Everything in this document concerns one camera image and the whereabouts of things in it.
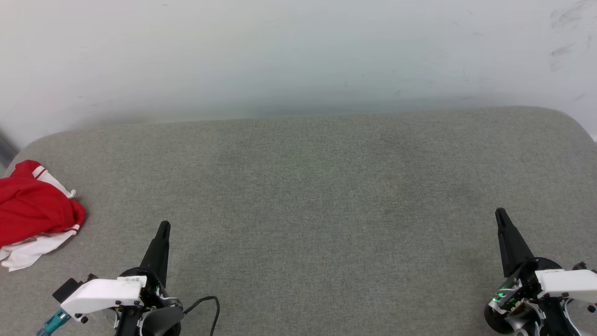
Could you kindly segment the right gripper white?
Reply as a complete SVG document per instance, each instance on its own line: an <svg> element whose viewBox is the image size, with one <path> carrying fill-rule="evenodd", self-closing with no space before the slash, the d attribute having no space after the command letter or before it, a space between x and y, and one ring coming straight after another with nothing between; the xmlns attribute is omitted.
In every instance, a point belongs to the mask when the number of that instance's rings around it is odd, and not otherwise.
<svg viewBox="0 0 597 336"><path fill-rule="evenodd" d="M597 304L597 272L589 269L541 269L547 258L535 258L504 208L495 211L505 283L487 304L496 312L512 312L518 306L576 300Z"/></svg>

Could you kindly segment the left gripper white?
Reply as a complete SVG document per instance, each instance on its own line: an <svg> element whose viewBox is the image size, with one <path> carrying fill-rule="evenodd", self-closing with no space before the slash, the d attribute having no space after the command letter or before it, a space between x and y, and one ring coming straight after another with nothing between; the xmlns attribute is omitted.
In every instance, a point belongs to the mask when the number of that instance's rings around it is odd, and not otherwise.
<svg viewBox="0 0 597 336"><path fill-rule="evenodd" d="M72 319L86 323L103 312L113 323L181 323L181 301L166 293L171 224L162 221L140 267L115 279L88 281L61 304Z"/></svg>

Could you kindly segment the red and white shirt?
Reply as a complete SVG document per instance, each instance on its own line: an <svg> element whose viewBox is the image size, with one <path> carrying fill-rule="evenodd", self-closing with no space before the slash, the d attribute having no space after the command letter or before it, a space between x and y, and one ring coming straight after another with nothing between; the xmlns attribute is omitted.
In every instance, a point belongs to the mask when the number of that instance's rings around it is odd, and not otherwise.
<svg viewBox="0 0 597 336"><path fill-rule="evenodd" d="M28 268L75 236L87 217L75 196L34 160L0 178L0 266Z"/></svg>

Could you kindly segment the grey fabric sofa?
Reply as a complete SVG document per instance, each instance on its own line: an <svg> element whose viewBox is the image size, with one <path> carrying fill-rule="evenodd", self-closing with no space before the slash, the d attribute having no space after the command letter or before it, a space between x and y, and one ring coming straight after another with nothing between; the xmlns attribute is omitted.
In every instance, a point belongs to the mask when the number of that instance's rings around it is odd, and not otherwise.
<svg viewBox="0 0 597 336"><path fill-rule="evenodd" d="M0 270L0 336L68 278L113 279L171 223L167 292L218 296L215 336L495 336L495 209L533 253L597 269L597 143L541 108L128 124L37 140L81 231Z"/></svg>

